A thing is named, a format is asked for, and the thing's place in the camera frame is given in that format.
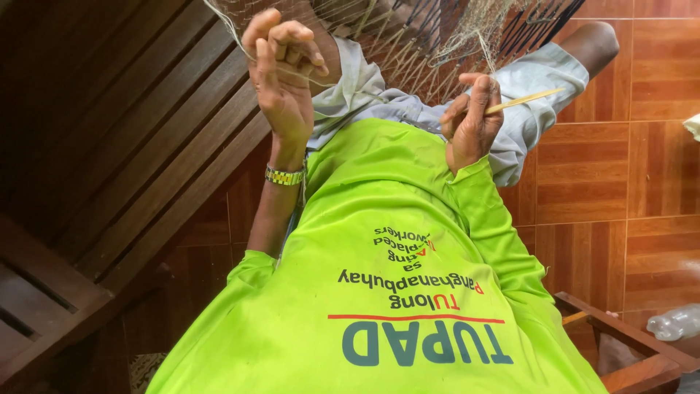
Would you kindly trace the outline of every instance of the green shirt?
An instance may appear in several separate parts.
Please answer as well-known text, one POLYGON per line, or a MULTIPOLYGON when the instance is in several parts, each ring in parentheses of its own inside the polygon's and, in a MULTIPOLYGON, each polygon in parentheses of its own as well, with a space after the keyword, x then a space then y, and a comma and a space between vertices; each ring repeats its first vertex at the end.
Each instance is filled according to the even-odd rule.
POLYGON ((606 393, 491 176, 412 126, 343 129, 279 266, 248 251, 148 394, 606 393))

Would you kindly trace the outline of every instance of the fishing net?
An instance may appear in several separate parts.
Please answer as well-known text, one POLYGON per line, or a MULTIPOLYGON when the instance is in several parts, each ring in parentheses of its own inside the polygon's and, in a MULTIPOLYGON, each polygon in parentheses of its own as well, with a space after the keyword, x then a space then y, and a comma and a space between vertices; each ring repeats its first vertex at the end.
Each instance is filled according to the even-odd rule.
POLYGON ((357 41, 387 88, 426 104, 454 98, 463 72, 492 73, 548 43, 584 0, 204 0, 240 43, 252 17, 321 24, 357 41))

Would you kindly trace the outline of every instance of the man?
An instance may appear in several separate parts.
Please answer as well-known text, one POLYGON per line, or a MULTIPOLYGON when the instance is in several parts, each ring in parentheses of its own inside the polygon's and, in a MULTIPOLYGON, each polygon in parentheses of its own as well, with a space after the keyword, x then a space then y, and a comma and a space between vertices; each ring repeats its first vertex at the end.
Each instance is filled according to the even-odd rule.
POLYGON ((336 106, 344 115, 323 113, 329 91, 361 80, 339 73, 351 43, 319 50, 326 34, 268 10, 241 40, 257 59, 251 80, 273 129, 268 182, 245 258, 149 393, 604 393, 563 331, 542 287, 545 269, 512 227, 491 168, 504 183, 517 178, 520 159, 495 149, 507 146, 499 135, 534 145, 615 56, 609 26, 590 25, 504 68, 501 85, 460 76, 474 85, 470 96, 419 107, 441 111, 446 144, 395 121, 396 108, 410 105, 356 107, 350 97, 336 106), (328 50, 340 64, 324 62, 328 50), (507 97, 532 85, 505 84, 520 83, 523 70, 568 95, 485 116, 501 103, 501 86, 507 97), (312 99, 304 77, 312 73, 335 73, 338 86, 312 99), (339 131, 314 129, 340 121, 339 131), (305 165, 308 144, 316 151, 305 165), (277 259, 303 177, 308 201, 277 259))

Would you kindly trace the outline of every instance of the metal watch band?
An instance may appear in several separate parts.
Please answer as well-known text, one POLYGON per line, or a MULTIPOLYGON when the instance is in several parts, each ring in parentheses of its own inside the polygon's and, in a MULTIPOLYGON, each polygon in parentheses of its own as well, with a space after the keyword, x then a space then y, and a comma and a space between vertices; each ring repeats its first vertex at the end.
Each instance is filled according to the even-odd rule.
POLYGON ((302 180, 304 179, 305 172, 305 167, 302 168, 301 171, 297 172, 284 172, 273 170, 270 168, 270 166, 267 166, 267 170, 265 171, 265 179, 276 184, 294 186, 302 182, 302 180))

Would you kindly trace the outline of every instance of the hand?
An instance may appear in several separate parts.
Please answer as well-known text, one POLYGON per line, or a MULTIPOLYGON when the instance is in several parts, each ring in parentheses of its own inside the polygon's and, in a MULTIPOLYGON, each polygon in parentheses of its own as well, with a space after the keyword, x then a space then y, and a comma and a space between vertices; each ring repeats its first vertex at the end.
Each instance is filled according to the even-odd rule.
POLYGON ((503 111, 484 115, 501 103, 498 82, 483 74, 462 74, 459 81, 473 85, 471 97, 460 95, 440 118, 447 138, 447 166, 455 175, 488 154, 503 125, 503 111))
POLYGON ((257 60, 248 62, 248 70, 260 110, 272 126, 273 158, 284 156, 279 167, 294 167, 286 161, 303 160, 314 130, 309 76, 328 75, 314 33, 296 21, 281 23, 280 12, 272 8, 252 19, 241 43, 257 60))

